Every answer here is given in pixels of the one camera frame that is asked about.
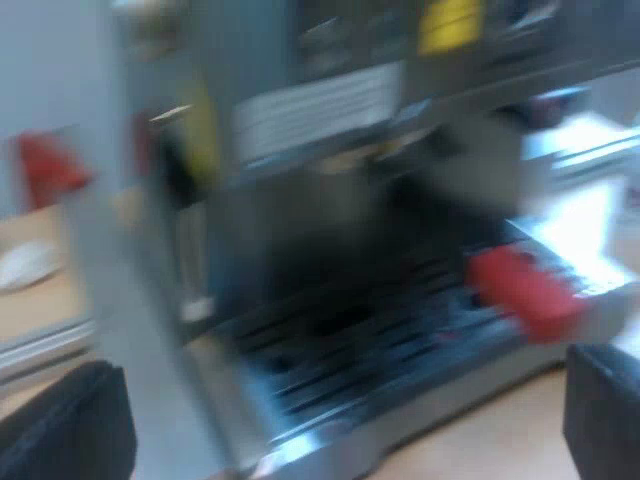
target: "white wall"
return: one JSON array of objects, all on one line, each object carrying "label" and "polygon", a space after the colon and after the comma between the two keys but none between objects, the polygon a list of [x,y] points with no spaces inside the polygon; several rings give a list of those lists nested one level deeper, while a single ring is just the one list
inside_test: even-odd
[{"label": "white wall", "polygon": [[[0,1],[0,139],[73,125],[86,164],[114,192],[126,183],[128,157],[108,1]],[[3,141],[0,217],[24,205],[11,155]]]}]

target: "red object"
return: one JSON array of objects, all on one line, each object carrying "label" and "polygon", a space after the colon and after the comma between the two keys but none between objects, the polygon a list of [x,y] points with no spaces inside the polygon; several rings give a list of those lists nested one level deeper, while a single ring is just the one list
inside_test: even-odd
[{"label": "red object", "polygon": [[474,256],[468,282],[483,301],[514,313],[537,343],[570,338],[587,308],[566,282],[537,270],[530,255],[510,246]]},{"label": "red object", "polygon": [[30,210],[52,205],[57,195],[79,190],[92,179],[73,153],[51,135],[23,133],[17,143]]}]

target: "yellow label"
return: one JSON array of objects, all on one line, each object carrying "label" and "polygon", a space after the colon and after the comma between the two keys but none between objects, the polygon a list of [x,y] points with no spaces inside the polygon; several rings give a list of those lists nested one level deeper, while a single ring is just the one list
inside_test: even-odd
[{"label": "yellow label", "polygon": [[432,55],[473,43],[482,33],[483,0],[437,0],[420,19],[418,54]]}]

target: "red handle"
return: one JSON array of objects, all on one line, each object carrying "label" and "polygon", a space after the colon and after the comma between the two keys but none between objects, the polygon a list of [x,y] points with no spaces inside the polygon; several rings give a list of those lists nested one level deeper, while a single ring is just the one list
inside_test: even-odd
[{"label": "red handle", "polygon": [[535,342],[568,339],[587,308],[587,302],[565,281],[536,269],[530,259],[509,246],[473,257],[468,281],[488,304],[513,312]]}]

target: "sticker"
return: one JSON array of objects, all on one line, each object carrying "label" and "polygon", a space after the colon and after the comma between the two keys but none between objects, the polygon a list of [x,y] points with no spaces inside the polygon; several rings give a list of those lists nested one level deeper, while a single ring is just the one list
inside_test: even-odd
[{"label": "sticker", "polygon": [[418,54],[446,53],[480,38],[484,0],[430,2],[420,19]]},{"label": "sticker", "polygon": [[234,112],[243,162],[389,120],[399,106],[402,62],[258,95]]}]

